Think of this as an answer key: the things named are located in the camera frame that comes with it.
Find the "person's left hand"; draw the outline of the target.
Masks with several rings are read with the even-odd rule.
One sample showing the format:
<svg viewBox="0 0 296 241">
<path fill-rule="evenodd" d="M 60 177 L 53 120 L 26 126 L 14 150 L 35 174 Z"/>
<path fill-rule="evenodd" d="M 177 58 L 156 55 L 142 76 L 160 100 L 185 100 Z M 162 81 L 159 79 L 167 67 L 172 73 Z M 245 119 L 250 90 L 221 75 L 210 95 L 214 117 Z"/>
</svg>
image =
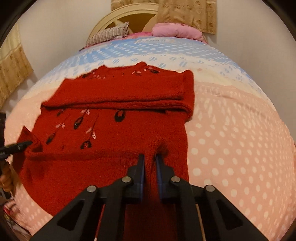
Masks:
<svg viewBox="0 0 296 241">
<path fill-rule="evenodd" d="M 4 161 L 1 163 L 1 172 L 1 188 L 5 192 L 11 192 L 13 190 L 13 180 L 9 162 Z"/>
</svg>

